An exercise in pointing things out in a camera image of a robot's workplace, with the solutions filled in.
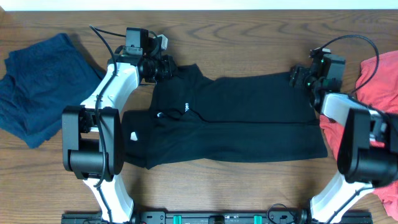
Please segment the black t-shirt with logo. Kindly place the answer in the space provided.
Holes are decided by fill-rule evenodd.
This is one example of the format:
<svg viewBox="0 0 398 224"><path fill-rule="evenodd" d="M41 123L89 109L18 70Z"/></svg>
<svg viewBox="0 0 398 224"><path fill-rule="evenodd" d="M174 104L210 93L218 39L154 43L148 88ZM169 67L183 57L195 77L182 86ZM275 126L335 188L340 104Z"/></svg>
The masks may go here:
<svg viewBox="0 0 398 224"><path fill-rule="evenodd" d="M289 74L211 80L198 66L179 67L155 85L149 109L127 111L124 160L151 169L211 159L280 162L327 156L319 121Z"/></svg>

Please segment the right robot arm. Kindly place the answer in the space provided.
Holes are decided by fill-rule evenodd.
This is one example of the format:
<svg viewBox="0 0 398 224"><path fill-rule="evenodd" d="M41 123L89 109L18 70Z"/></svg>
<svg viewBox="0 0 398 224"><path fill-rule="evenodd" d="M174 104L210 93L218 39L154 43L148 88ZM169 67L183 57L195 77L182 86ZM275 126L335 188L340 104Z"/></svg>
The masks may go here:
<svg viewBox="0 0 398 224"><path fill-rule="evenodd" d="M345 62L316 59L295 65L289 85L306 90L320 114L344 127L338 172L310 200L303 223L364 223L365 214L349 212L363 196L397 180L397 115L367 106L340 93Z"/></svg>

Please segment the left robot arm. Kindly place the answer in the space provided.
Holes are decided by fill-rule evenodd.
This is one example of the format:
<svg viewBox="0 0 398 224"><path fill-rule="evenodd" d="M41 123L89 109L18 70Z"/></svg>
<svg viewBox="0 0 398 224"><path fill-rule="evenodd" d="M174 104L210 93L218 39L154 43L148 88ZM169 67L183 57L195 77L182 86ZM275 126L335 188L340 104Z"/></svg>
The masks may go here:
<svg viewBox="0 0 398 224"><path fill-rule="evenodd" d="M92 191L101 212L90 217L64 216L71 223L139 223L134 201L121 177L124 140L120 113L142 80L170 79L177 66L170 55L114 54L96 90L62 113L64 168Z"/></svg>

